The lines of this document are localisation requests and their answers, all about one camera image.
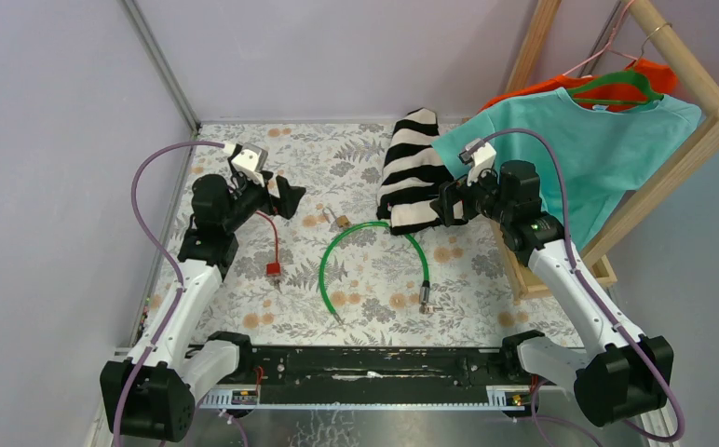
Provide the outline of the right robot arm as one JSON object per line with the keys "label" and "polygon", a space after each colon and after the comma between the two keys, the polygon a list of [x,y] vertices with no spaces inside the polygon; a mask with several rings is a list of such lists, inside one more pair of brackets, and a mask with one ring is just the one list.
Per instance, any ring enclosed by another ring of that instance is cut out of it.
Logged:
{"label": "right robot arm", "polygon": [[649,337],[611,302],[579,259],[561,222],[542,209],[535,166],[510,161],[440,185],[430,204],[440,221],[483,216],[496,221],[506,246],[547,286],[571,320],[583,352],[531,330],[504,338],[498,362],[508,382],[538,375],[570,392],[597,427],[663,408],[673,350]]}

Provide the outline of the cable lock keys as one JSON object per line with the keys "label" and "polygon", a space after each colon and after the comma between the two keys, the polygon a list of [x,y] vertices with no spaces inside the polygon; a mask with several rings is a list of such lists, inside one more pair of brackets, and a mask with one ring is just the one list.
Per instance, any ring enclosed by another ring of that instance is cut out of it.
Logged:
{"label": "cable lock keys", "polygon": [[430,303],[421,303],[419,306],[419,312],[422,315],[432,315],[436,312],[442,311],[442,307],[438,305],[433,305]]}

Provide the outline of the brass padlock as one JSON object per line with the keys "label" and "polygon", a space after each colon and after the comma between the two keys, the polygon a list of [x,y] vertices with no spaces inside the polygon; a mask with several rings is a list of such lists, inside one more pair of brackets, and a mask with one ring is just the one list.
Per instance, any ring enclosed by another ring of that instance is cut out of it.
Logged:
{"label": "brass padlock", "polygon": [[345,215],[338,216],[329,207],[325,207],[322,210],[322,216],[332,229],[346,230],[352,225],[352,223]]}

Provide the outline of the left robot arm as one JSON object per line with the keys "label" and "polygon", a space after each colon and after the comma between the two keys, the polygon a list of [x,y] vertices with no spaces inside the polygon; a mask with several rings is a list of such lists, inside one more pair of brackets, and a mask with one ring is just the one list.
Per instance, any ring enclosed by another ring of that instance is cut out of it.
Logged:
{"label": "left robot arm", "polygon": [[253,370],[250,341],[220,335],[192,357],[192,333],[213,295],[223,284],[238,249],[236,231],[257,212],[290,220],[306,193],[282,176],[277,193],[271,178],[246,181],[231,189],[225,177],[208,174],[193,184],[193,213],[179,253],[176,277],[142,338],[121,361],[108,361],[100,385],[114,444],[124,436],[179,442],[192,424],[197,403],[224,377],[233,383]]}

